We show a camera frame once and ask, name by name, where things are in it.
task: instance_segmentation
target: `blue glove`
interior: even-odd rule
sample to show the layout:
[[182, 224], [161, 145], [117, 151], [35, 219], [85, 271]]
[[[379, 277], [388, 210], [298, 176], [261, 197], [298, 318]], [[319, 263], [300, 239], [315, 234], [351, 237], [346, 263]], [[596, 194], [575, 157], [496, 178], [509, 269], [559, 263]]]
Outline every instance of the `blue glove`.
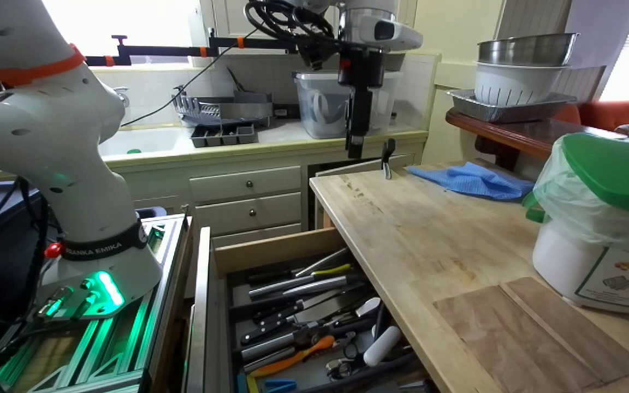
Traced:
[[448, 170], [423, 170], [410, 165], [406, 168], [406, 173], [438, 182], [459, 194], [472, 194], [496, 200], [520, 200], [533, 188], [531, 181], [498, 174], [472, 161], [467, 161], [465, 165], [451, 165]]

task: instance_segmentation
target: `label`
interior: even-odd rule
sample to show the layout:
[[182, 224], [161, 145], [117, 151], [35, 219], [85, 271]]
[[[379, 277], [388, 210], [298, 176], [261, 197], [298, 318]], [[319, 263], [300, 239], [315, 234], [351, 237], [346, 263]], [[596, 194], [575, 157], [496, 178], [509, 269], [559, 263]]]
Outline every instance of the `label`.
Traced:
[[577, 294], [599, 302], [629, 307], [629, 251], [605, 248]]

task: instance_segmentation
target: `sink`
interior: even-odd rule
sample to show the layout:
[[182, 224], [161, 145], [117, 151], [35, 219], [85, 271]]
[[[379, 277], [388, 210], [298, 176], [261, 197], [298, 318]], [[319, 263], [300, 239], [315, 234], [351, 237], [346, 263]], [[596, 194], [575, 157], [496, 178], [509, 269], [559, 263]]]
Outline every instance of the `sink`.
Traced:
[[101, 157], [161, 154], [192, 148], [193, 145], [187, 128], [117, 131], [98, 144]]

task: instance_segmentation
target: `wooden cutting board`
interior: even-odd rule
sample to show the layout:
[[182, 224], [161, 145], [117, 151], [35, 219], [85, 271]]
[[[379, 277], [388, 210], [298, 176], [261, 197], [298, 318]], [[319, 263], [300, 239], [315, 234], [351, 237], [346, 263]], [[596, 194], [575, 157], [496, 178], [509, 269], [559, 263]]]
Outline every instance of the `wooden cutting board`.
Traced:
[[504, 391], [584, 391], [629, 376], [629, 350], [533, 277], [434, 306]]

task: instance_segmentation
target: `orange band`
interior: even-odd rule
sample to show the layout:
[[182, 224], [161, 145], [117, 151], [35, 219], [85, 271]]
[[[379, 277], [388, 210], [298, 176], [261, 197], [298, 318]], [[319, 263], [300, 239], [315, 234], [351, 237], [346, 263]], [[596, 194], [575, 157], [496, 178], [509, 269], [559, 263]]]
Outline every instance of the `orange band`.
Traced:
[[28, 67], [28, 69], [16, 69], [16, 67], [0, 69], [0, 82], [10, 85], [10, 86], [28, 85], [35, 78], [47, 78], [47, 75], [74, 69], [77, 66], [82, 63], [82, 54], [77, 50], [77, 45], [69, 45], [69, 48], [71, 48], [71, 56], [57, 61], [57, 63]]

